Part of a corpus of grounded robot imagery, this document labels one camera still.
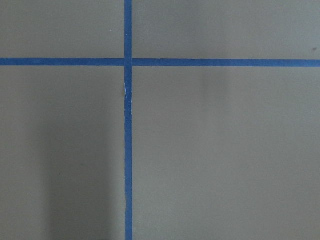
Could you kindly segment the blue tape line crosswise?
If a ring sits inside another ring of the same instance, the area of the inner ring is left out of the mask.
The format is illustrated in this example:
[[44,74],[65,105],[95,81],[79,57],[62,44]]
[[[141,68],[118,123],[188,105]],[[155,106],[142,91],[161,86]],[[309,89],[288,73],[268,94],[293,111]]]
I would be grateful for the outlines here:
[[[133,58],[133,67],[292,67],[318,68],[318,59],[187,59]],[[113,66],[123,67],[123,58],[1,58],[1,66]]]

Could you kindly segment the blue tape line lengthwise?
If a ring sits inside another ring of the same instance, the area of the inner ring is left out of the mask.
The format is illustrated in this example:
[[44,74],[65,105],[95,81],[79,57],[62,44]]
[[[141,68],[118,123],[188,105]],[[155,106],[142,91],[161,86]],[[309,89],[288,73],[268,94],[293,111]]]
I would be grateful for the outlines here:
[[124,1],[124,141],[125,141],[125,239],[133,239],[132,183],[132,1]]

